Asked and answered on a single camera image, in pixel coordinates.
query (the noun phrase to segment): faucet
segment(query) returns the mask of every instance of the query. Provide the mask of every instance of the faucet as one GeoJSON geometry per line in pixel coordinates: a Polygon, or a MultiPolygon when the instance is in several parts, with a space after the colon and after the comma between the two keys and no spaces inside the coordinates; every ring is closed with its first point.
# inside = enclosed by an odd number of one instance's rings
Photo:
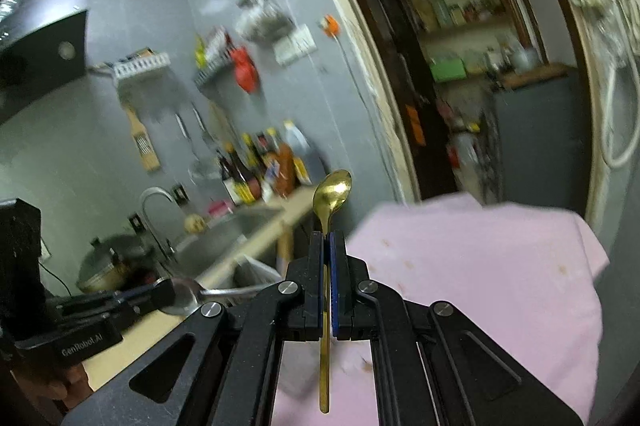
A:
{"type": "Polygon", "coordinates": [[[151,236],[154,237],[154,240],[156,241],[156,244],[158,244],[158,249],[160,250],[160,252],[164,256],[164,258],[169,260],[169,259],[171,259],[172,255],[174,255],[174,252],[175,252],[174,248],[171,246],[171,243],[169,242],[169,240],[166,241],[167,242],[167,247],[163,247],[161,245],[161,241],[160,241],[160,238],[158,236],[158,231],[156,231],[156,228],[151,224],[151,221],[149,220],[149,217],[146,215],[146,210],[145,210],[146,201],[149,198],[151,198],[153,195],[162,195],[167,200],[173,202],[175,205],[178,205],[178,203],[174,200],[174,197],[172,197],[171,194],[168,191],[166,191],[165,189],[162,189],[162,187],[158,187],[158,186],[148,187],[147,189],[145,189],[140,194],[140,198],[139,198],[140,218],[142,218],[142,222],[145,224],[146,228],[149,229],[149,232],[151,233],[151,236]]]}

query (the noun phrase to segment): gold spoon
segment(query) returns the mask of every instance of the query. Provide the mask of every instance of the gold spoon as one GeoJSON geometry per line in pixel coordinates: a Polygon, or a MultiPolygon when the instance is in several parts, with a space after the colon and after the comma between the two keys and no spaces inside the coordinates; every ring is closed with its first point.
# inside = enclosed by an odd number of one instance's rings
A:
{"type": "MultiPolygon", "coordinates": [[[[314,213],[320,220],[322,234],[329,232],[333,214],[341,208],[351,191],[351,173],[338,170],[328,174],[316,187],[314,213]]],[[[320,411],[329,413],[329,269],[324,265],[324,302],[322,303],[322,339],[320,340],[320,411]]]]}

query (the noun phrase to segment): stain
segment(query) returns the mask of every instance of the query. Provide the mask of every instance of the stain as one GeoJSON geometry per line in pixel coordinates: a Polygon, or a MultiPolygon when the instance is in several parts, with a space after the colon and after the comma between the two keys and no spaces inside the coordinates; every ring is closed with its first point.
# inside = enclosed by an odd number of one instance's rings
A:
{"type": "Polygon", "coordinates": [[[365,358],[361,358],[361,359],[362,359],[362,371],[367,372],[368,374],[373,372],[373,364],[371,364],[371,362],[367,361],[365,358]]]}

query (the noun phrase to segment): countertop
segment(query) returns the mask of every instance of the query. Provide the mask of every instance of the countertop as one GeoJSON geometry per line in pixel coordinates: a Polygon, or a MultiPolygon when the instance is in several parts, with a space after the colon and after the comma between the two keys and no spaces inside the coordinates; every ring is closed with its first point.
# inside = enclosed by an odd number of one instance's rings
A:
{"type": "MultiPolygon", "coordinates": [[[[236,260],[242,256],[259,259],[280,237],[283,230],[293,227],[312,210],[314,187],[299,187],[288,199],[273,199],[267,207],[282,209],[274,218],[249,240],[239,245],[229,255],[198,277],[203,287],[216,288],[232,275],[236,260]]],[[[117,345],[84,361],[89,384],[100,388],[133,360],[155,345],[183,320],[180,316],[168,316],[160,311],[143,317],[139,323],[123,333],[117,345]]]]}

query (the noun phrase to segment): pink tablecloth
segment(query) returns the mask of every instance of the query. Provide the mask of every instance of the pink tablecloth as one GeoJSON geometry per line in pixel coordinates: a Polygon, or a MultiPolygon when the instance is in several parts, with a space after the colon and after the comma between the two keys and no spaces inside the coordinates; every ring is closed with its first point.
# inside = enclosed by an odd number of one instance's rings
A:
{"type": "MultiPolygon", "coordinates": [[[[602,333],[593,278],[608,260],[579,216],[469,195],[385,204],[347,249],[405,299],[451,301],[587,421],[602,333]]],[[[369,343],[332,346],[330,413],[318,409],[318,345],[287,343],[272,424],[378,423],[369,343]]]]}

